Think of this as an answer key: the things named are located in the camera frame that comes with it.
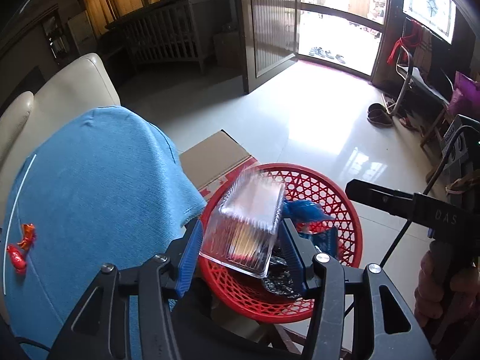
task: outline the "clear plastic container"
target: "clear plastic container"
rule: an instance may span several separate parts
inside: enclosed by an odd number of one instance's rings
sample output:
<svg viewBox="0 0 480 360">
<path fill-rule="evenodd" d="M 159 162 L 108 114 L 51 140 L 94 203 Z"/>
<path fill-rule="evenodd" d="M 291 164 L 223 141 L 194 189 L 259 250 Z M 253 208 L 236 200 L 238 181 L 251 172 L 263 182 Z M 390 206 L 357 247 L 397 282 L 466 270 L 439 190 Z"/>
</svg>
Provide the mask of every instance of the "clear plastic container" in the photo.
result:
<svg viewBox="0 0 480 360">
<path fill-rule="evenodd" d="M 208 220 L 200 255 L 255 278 L 267 274 L 285 185 L 243 171 Z"/>
</svg>

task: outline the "red cloth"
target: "red cloth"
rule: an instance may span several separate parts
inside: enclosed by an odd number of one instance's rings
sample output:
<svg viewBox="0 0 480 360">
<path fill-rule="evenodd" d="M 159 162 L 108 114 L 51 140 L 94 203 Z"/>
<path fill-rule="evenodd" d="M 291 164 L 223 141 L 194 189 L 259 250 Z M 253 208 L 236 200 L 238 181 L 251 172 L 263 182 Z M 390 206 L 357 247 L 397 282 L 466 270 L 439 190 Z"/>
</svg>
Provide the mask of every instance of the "red cloth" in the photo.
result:
<svg viewBox="0 0 480 360">
<path fill-rule="evenodd" d="M 422 42 L 422 25 L 415 20 L 412 20 L 412 33 L 408 36 L 403 36 L 395 42 L 390 57 L 387 59 L 387 64 L 393 65 L 395 62 L 395 54 L 397 49 L 402 45 L 407 50 L 412 47 L 417 47 Z"/>
</svg>

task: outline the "basket rim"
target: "basket rim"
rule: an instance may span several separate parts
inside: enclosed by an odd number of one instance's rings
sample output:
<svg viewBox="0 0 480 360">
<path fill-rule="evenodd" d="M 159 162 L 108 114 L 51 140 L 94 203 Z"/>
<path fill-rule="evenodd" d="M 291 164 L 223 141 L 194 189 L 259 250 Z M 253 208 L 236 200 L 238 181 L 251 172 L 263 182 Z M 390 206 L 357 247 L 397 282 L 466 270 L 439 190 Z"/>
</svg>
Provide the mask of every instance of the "basket rim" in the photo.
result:
<svg viewBox="0 0 480 360">
<path fill-rule="evenodd" d="M 353 206 L 352 202 L 349 198 L 345 195 L 345 192 L 332 180 L 328 177 L 324 176 L 320 172 L 317 172 L 313 169 L 307 168 L 305 166 L 293 164 L 293 163 L 265 163 L 253 166 L 252 169 L 257 170 L 279 170 L 279 171 L 291 171 L 297 172 L 300 174 L 310 175 L 314 178 L 320 179 L 325 185 L 327 185 L 330 189 L 332 189 L 336 195 L 338 195 L 345 206 L 347 207 L 348 212 L 350 213 L 350 220 L 352 222 L 353 228 L 358 230 L 355 232 L 355 254 L 352 261 L 352 266 L 358 268 L 360 265 L 360 261 L 362 259 L 362 252 L 363 252 L 363 238 L 362 238 L 362 227 L 360 225 L 360 220 L 357 215 L 357 211 Z M 214 209 L 215 205 L 217 205 L 219 199 L 224 195 L 226 190 L 230 187 L 231 182 L 226 182 L 218 188 L 213 196 L 208 200 L 208 203 L 203 210 L 203 213 L 200 216 L 200 220 L 202 222 L 203 228 L 205 229 L 208 220 L 210 219 L 210 213 Z M 208 262 L 209 260 L 199 256 L 199 266 L 202 271 L 202 275 L 206 282 L 208 283 L 211 290 L 215 293 L 215 295 L 224 302 L 227 306 L 231 309 L 235 310 L 236 312 L 251 318 L 255 321 L 260 321 L 264 323 L 291 323 L 291 322 L 298 322 L 302 321 L 306 318 L 311 317 L 311 313 L 313 309 L 298 312 L 291 315 L 268 315 L 268 314 L 260 314 L 255 313 L 249 309 L 244 308 L 243 306 L 239 305 L 238 303 L 234 302 L 230 297 L 226 296 L 224 291 L 220 290 L 219 286 L 216 284 L 212 272 L 209 269 Z"/>
</svg>

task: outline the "blue fabric cover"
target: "blue fabric cover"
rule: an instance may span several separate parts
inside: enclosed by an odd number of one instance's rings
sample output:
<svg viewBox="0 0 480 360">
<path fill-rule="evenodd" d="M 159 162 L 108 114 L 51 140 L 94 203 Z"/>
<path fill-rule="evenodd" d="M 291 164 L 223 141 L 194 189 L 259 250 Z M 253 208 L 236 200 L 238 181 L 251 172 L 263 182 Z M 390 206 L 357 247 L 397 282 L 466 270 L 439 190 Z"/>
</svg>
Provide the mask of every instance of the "blue fabric cover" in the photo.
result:
<svg viewBox="0 0 480 360">
<path fill-rule="evenodd" d="M 2 245 L 22 178 L 8 242 L 33 223 L 37 241 L 27 273 L 7 256 L 11 327 L 51 346 L 74 305 L 105 262 L 138 266 L 164 252 L 205 201 L 182 171 L 177 150 L 157 127 L 123 107 L 93 109 L 38 147 L 25 161 L 6 207 Z M 140 358 L 137 298 L 130 298 L 131 352 Z M 41 349 L 23 346 L 33 359 Z"/>
</svg>

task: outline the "doorway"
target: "doorway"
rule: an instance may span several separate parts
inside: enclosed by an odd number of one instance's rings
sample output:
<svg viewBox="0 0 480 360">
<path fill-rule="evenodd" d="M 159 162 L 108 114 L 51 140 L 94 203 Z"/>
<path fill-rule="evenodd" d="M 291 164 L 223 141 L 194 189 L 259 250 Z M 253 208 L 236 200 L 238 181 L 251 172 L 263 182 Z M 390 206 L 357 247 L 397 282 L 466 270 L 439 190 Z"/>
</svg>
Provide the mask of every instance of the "doorway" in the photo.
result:
<svg viewBox="0 0 480 360">
<path fill-rule="evenodd" d="M 370 78 L 388 0 L 301 0 L 298 53 Z"/>
</svg>

